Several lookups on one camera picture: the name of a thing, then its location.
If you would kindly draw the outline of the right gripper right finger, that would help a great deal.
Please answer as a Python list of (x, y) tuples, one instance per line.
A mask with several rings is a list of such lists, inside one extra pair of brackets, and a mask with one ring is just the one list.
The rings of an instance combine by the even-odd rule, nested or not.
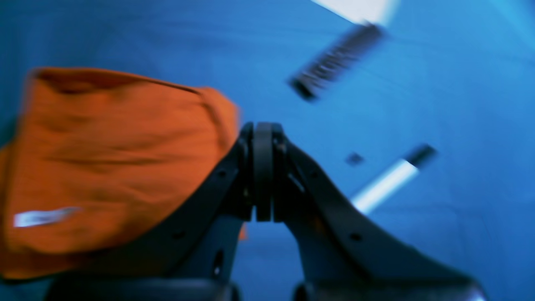
[(400, 242), (358, 212), (282, 126), (263, 125), (263, 219), (298, 244), (295, 301), (485, 301), (472, 278)]

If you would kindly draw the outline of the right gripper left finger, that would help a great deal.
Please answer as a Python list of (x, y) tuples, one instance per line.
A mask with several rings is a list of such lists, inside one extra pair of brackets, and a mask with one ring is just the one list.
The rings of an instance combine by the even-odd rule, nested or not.
[(230, 276), (252, 219), (251, 122), (227, 156), (169, 217), (50, 286), (48, 301), (239, 301)]

